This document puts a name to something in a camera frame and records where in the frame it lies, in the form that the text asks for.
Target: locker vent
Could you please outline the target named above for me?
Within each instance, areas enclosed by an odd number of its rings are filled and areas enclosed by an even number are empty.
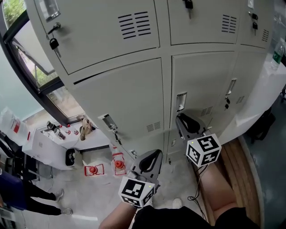
[[[148,132],[151,132],[153,130],[158,130],[161,128],[161,122],[156,122],[154,124],[151,124],[151,125],[148,125],[147,126],[147,131]]]
[[[123,39],[151,34],[148,12],[138,12],[118,17]]]
[[[208,115],[208,114],[210,114],[210,112],[211,112],[211,110],[213,109],[213,107],[211,106],[211,107],[208,107],[208,108],[205,108],[205,109],[203,109],[202,110],[202,112],[201,112],[201,116],[204,116],[204,115]]]
[[[269,37],[269,31],[263,30],[262,41],[267,42]]]
[[[236,104],[241,103],[244,99],[244,96],[241,96],[237,99]]]
[[[236,33],[236,17],[231,17],[229,15],[223,14],[223,22],[222,22],[222,32],[225,33]]]

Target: locker door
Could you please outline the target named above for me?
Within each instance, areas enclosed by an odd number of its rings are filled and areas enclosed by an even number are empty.
[[[252,28],[253,20],[249,12],[258,16],[256,34]],[[247,6],[247,0],[245,0],[243,15],[240,27],[241,44],[267,48],[272,37],[273,1],[254,1],[252,10]]]
[[[212,127],[210,129],[212,133],[220,135],[234,116],[241,110],[259,77],[265,57],[266,54],[263,53],[239,53],[236,66],[231,78],[228,79],[229,83],[223,91],[224,94],[221,97],[220,104],[212,114],[213,119],[209,124]],[[225,95],[229,92],[228,89],[232,79],[236,79],[236,82],[231,90],[231,94]],[[227,110],[225,109],[226,96],[230,100]]]
[[[193,0],[191,18],[182,0],[168,0],[171,43],[236,43],[239,0]]]
[[[56,22],[61,24],[53,35],[59,42],[59,60],[68,74],[160,46],[153,0],[56,1],[60,15],[49,22],[41,10],[43,5],[35,2],[46,33]]]
[[[113,141],[115,137],[113,131],[108,128],[108,123],[114,122],[123,147],[141,138],[163,132],[160,59],[110,70],[93,76],[78,86],[72,93],[75,99],[91,120]],[[102,119],[106,114],[111,120]],[[148,148],[148,142],[145,143],[145,148]]]
[[[234,52],[205,52],[173,56],[172,126],[168,153],[179,150],[181,139],[175,124],[177,95],[187,92],[183,113],[200,118],[209,124],[229,75]]]

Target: locker handle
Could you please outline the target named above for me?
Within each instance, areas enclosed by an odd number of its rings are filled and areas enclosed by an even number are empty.
[[[177,112],[184,110],[186,98],[187,98],[186,92],[177,95],[177,101],[176,101],[176,111]]]
[[[229,85],[229,87],[228,87],[228,89],[227,89],[227,93],[226,93],[225,95],[230,95],[230,94],[231,94],[231,91],[232,91],[232,89],[233,89],[233,87],[234,87],[234,84],[236,83],[236,80],[237,80],[237,79],[232,79],[232,80],[231,80],[231,83],[230,83],[230,85]]]
[[[98,117],[98,119],[102,119],[102,121],[106,124],[109,131],[117,129],[115,122],[112,120],[109,114],[102,115]]]

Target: black bag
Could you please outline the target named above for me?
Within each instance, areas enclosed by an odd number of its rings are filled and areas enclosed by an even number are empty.
[[[269,108],[246,132],[246,134],[251,137],[251,143],[253,144],[255,140],[262,141],[274,122],[275,116],[271,113],[271,108]]]

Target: white box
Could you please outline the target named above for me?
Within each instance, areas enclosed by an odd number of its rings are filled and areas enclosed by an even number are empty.
[[[217,161],[222,149],[216,134],[189,140],[186,156],[197,166],[201,167]]]
[[[155,184],[123,177],[118,194],[123,202],[143,208],[155,194]]]

